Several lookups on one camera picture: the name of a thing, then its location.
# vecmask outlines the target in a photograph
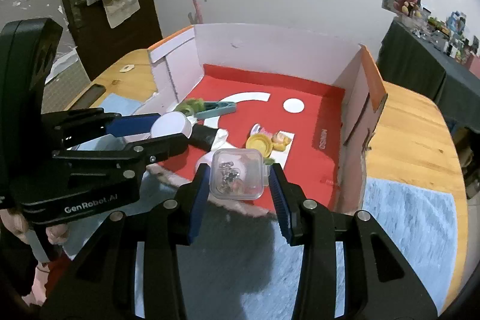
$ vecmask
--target white round object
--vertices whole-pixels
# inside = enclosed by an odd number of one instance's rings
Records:
[[[168,112],[160,116],[150,129],[152,138],[183,133],[188,138],[191,136],[192,124],[180,112]]]
[[[297,98],[290,98],[283,103],[283,108],[289,113],[300,113],[305,104]]]

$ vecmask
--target cluttered tabletop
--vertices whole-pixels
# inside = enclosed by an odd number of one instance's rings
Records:
[[[134,68],[120,72],[128,64]],[[106,88],[92,107],[111,93],[144,102],[157,90],[147,50],[128,53],[92,83]],[[445,121],[431,100],[392,83],[386,82],[385,86],[388,98],[366,154],[367,175],[453,196],[458,238],[447,307],[459,292],[467,250],[467,202],[457,153]]]

